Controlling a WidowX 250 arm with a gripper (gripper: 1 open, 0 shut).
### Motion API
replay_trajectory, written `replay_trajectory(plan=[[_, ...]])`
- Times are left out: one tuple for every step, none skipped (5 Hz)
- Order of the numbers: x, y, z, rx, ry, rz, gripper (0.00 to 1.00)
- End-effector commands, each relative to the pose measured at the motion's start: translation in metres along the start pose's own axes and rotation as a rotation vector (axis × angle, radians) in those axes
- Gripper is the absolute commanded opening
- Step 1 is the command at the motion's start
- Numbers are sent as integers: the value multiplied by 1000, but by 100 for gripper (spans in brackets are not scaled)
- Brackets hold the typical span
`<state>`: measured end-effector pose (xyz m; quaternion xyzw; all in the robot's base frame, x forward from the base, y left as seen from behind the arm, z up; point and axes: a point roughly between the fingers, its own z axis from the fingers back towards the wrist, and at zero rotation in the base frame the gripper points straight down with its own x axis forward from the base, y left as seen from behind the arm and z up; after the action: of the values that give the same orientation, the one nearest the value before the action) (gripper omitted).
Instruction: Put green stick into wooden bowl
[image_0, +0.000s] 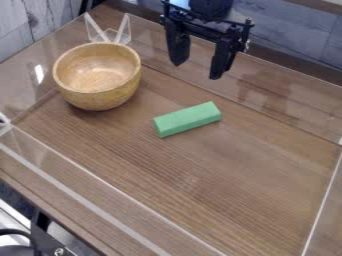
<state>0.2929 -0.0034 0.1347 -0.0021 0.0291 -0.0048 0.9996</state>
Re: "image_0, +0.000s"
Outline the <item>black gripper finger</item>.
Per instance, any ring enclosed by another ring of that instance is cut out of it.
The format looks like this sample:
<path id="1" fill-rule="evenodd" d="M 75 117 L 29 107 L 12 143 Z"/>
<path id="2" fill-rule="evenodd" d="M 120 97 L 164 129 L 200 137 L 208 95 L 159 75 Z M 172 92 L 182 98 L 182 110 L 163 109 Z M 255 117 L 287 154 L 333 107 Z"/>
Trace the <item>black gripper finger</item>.
<path id="1" fill-rule="evenodd" d="M 179 66 L 190 57 L 190 35 L 184 26 L 174 20 L 166 21 L 164 28 L 170 60 L 175 66 Z"/>
<path id="2" fill-rule="evenodd" d="M 238 51 L 238 43 L 234 39 L 223 38 L 218 41 L 215 54 L 211 60 L 210 79 L 218 80 L 230 70 Z"/>

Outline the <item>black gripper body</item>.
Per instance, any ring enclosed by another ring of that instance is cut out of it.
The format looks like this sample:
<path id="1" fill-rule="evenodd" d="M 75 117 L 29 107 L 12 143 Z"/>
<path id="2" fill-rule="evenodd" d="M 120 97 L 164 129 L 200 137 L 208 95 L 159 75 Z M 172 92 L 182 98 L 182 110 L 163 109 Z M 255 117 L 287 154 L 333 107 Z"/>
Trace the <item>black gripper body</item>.
<path id="1" fill-rule="evenodd" d="M 250 43 L 252 19 L 234 8 L 235 0 L 162 0 L 162 24 L 175 23 L 182 34 L 194 35 L 211 42 L 228 38 L 244 52 Z"/>

